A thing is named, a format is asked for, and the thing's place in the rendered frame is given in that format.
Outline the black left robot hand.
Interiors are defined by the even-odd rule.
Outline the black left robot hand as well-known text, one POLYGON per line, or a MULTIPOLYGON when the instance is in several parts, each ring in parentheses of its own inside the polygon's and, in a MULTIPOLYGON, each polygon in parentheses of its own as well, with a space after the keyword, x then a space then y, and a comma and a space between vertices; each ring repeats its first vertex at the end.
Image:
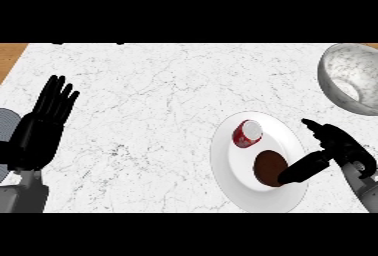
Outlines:
POLYGON ((78 95, 65 77, 52 75, 10 140, 0 141, 0 164, 7 165, 9 171, 41 170, 53 160, 78 95))

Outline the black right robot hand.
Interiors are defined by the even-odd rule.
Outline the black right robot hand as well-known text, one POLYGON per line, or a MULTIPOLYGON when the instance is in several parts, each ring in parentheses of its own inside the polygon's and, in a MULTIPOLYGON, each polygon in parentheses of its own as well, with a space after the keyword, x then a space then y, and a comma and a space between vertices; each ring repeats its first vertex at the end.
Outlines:
POLYGON ((376 171, 376 160, 363 146, 337 126, 331 124, 320 125, 305 118, 301 119, 301 122, 313 131, 313 137, 320 141, 322 150, 307 154, 282 171, 277 176, 277 182, 280 184, 301 183, 329 167, 331 160, 335 160, 339 167, 347 164, 354 165, 359 162, 356 178, 366 182, 376 171))

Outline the brown chocolate cupcake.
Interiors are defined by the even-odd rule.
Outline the brown chocolate cupcake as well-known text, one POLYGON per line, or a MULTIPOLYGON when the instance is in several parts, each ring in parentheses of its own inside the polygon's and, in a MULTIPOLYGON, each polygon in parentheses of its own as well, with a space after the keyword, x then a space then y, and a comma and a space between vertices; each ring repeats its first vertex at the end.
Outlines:
POLYGON ((264 150, 258 153, 254 160, 254 175, 257 180, 270 187, 279 187, 277 177, 288 168, 288 163, 282 155, 273 150, 264 150))

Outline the grey marbled bowl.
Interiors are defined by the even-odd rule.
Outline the grey marbled bowl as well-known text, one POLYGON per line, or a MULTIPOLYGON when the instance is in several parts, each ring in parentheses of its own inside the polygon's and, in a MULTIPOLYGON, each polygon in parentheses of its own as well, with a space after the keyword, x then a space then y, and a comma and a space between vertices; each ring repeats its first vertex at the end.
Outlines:
POLYGON ((378 50, 357 43, 334 44, 317 64, 325 96, 344 110, 378 116, 378 50))

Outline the white plate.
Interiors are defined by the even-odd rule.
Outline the white plate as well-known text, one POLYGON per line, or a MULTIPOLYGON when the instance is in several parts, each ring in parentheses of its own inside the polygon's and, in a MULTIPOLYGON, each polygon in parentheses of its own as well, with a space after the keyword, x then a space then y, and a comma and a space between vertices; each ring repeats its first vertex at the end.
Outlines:
POLYGON ((289 212, 303 200, 308 182, 270 187, 254 175, 254 160, 260 152, 273 150, 292 165, 305 155, 300 139, 285 123, 261 112, 239 112, 220 124, 211 141, 211 170, 220 189, 248 212, 289 212), (245 120, 254 120, 263 129, 261 140, 239 148, 232 134, 245 120))

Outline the grey ribbed disc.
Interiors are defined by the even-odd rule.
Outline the grey ribbed disc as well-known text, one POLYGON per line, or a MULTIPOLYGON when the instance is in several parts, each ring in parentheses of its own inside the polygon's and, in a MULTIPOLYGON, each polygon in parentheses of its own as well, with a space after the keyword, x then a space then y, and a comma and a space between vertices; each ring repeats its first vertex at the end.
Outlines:
MULTIPOLYGON (((7 108, 0 108, 0 141, 10 140, 19 121, 19 114, 7 108)), ((3 182, 7 174, 7 165, 0 164, 0 183, 3 182)))

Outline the red can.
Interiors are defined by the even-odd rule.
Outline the red can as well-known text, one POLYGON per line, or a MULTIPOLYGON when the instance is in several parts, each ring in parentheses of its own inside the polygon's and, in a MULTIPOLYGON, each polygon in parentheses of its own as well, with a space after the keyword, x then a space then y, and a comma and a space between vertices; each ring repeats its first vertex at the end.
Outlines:
POLYGON ((263 137, 263 129, 257 121, 243 120, 236 127, 232 140, 239 148, 248 148, 252 146, 263 137))

